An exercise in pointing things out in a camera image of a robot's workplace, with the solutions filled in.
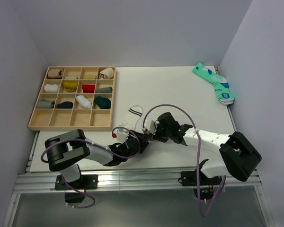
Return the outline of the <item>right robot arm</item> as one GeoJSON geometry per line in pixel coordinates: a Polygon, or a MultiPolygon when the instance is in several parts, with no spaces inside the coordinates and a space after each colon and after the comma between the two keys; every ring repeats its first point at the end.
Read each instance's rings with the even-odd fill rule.
{"type": "Polygon", "coordinates": [[[144,124],[155,140],[197,147],[212,152],[214,159],[200,159],[199,170],[195,173],[196,181],[206,184],[211,178],[231,175],[245,182],[262,160],[259,152],[240,132],[231,135],[218,134],[195,128],[189,124],[180,125],[170,112],[163,113],[156,121],[144,124]]]}

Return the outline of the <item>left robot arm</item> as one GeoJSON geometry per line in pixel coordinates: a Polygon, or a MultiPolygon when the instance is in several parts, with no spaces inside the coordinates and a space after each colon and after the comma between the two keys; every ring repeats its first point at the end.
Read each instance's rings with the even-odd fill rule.
{"type": "Polygon", "coordinates": [[[118,166],[143,153],[152,135],[118,126],[113,129],[112,137],[117,143],[101,145],[77,129],[49,138],[44,143],[41,161],[49,165],[50,171],[59,172],[68,186],[77,189],[83,183],[79,161],[88,159],[103,166],[118,166]]]}

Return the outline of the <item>white sock with black stripes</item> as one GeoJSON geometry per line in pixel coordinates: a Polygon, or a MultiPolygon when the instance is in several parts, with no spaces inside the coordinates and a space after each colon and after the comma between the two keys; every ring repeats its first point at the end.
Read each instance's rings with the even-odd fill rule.
{"type": "Polygon", "coordinates": [[[119,126],[125,127],[130,130],[135,130],[136,125],[140,120],[140,118],[142,117],[142,115],[143,115],[143,107],[140,105],[133,105],[127,110],[127,113],[123,118],[123,120],[121,121],[121,123],[119,124],[119,126]]]}

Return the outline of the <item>dark teal rolled sock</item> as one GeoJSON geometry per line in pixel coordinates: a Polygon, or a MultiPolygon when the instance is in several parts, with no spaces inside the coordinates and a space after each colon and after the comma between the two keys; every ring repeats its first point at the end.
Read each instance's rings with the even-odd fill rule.
{"type": "Polygon", "coordinates": [[[110,109],[111,108],[111,101],[106,97],[97,96],[94,99],[94,102],[100,109],[110,109]]]}

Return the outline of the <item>grey green rolled sock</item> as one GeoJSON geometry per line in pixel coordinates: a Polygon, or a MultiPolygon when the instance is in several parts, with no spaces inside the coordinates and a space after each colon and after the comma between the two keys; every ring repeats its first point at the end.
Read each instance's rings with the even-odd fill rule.
{"type": "Polygon", "coordinates": [[[112,87],[102,87],[96,90],[96,93],[98,94],[111,94],[112,92],[113,92],[112,87]]]}

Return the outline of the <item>white rolled sock lower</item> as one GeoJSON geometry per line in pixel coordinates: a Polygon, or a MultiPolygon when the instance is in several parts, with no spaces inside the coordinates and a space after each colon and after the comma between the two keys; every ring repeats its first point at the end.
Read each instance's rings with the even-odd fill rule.
{"type": "Polygon", "coordinates": [[[92,103],[83,95],[76,96],[76,101],[85,109],[92,108],[92,103]]]}

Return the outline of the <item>teal patterned sock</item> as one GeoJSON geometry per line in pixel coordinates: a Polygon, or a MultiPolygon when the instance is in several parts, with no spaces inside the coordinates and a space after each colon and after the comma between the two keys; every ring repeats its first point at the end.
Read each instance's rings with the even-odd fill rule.
{"type": "Polygon", "coordinates": [[[213,85],[215,95],[221,104],[233,104],[235,97],[229,90],[229,83],[226,78],[216,74],[214,70],[210,70],[201,63],[198,63],[192,72],[213,85]]]}

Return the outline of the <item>wooden compartment tray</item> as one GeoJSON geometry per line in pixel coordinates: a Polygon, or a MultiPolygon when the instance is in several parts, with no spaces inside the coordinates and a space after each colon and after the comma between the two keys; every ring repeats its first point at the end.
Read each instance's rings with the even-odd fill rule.
{"type": "Polygon", "coordinates": [[[116,67],[98,67],[98,66],[50,66],[48,67],[42,86],[36,100],[36,103],[41,99],[54,100],[55,105],[52,109],[38,109],[36,103],[32,112],[28,127],[33,131],[43,130],[72,130],[83,129],[88,131],[108,131],[112,128],[113,108],[115,100],[116,86],[116,67]],[[114,77],[112,79],[99,79],[99,72],[106,69],[114,69],[114,77]],[[49,79],[47,77],[48,70],[63,69],[63,76],[60,79],[49,79]],[[94,74],[96,79],[83,79],[85,74],[94,74]],[[66,76],[78,76],[77,80],[66,80],[66,76]],[[63,82],[77,81],[78,86],[76,92],[68,92],[64,89],[63,82]],[[58,93],[46,93],[44,85],[57,84],[60,86],[58,93]],[[94,93],[83,93],[83,84],[95,84],[94,93]],[[111,94],[98,94],[96,90],[102,87],[112,87],[111,94]],[[91,109],[83,108],[77,101],[76,96],[83,95],[91,103],[91,109]],[[111,101],[110,109],[100,109],[94,99],[97,96],[106,97],[111,101]],[[58,109],[57,104],[70,101],[73,102],[72,109],[58,109]]]}

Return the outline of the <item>beige white rolled sock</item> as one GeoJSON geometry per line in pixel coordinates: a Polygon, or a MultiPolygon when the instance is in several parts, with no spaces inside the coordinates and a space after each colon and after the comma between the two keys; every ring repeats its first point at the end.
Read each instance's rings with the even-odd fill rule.
{"type": "Polygon", "coordinates": [[[114,69],[106,68],[99,72],[99,79],[112,79],[114,77],[114,69]]]}

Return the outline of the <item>navy rolled sock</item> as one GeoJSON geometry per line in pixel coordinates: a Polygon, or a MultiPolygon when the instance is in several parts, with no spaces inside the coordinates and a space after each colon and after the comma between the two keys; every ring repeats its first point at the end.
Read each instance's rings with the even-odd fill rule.
{"type": "Polygon", "coordinates": [[[73,102],[65,101],[62,103],[57,104],[58,109],[72,109],[73,108],[73,102]]]}

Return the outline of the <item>cream yellow rolled sock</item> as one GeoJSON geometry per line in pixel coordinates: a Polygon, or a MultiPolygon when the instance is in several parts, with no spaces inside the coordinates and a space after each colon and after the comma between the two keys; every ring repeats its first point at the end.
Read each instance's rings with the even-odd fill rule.
{"type": "Polygon", "coordinates": [[[94,74],[85,74],[85,75],[83,76],[83,79],[91,79],[91,80],[94,80],[94,79],[96,79],[96,78],[97,78],[97,76],[94,75],[94,74]]]}

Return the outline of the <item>mustard yellow rolled sock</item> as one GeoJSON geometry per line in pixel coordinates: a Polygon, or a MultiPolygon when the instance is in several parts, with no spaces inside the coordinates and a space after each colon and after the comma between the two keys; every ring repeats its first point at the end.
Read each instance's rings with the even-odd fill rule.
{"type": "Polygon", "coordinates": [[[63,82],[64,89],[68,92],[76,92],[78,82],[77,81],[65,81],[63,82]]]}

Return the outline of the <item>pale green rolled sock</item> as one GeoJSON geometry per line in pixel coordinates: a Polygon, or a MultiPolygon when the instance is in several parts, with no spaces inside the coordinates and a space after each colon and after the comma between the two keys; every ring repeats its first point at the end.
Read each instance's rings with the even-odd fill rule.
{"type": "Polygon", "coordinates": [[[66,79],[66,80],[77,80],[78,76],[66,76],[64,79],[66,79]]]}

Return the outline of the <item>beige rolled sock with red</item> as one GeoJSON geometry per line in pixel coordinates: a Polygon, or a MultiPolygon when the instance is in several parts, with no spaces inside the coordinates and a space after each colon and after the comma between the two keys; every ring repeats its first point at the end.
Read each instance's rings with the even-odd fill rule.
{"type": "Polygon", "coordinates": [[[49,79],[60,79],[63,76],[63,69],[50,69],[48,70],[47,77],[49,79]]]}

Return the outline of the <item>aluminium frame rail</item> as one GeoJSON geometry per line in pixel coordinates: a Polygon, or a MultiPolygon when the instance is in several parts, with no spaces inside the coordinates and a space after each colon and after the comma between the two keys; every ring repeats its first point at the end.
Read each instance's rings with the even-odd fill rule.
{"type": "MultiPolygon", "coordinates": [[[[179,189],[180,173],[193,171],[193,168],[158,168],[135,170],[83,171],[83,175],[98,175],[95,191],[135,191],[179,189]]],[[[25,173],[18,175],[13,189],[14,194],[56,192],[54,185],[58,173],[25,173]]]]}

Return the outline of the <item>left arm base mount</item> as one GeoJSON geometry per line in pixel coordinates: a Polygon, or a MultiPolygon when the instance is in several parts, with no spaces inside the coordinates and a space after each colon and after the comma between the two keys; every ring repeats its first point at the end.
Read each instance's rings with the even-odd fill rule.
{"type": "Polygon", "coordinates": [[[56,177],[56,182],[54,186],[55,191],[67,191],[72,190],[72,192],[66,192],[64,194],[64,200],[68,204],[79,205],[84,201],[85,196],[76,192],[76,190],[83,190],[86,193],[87,190],[95,190],[98,186],[98,175],[81,175],[80,178],[74,182],[67,182],[62,175],[56,177]]]}

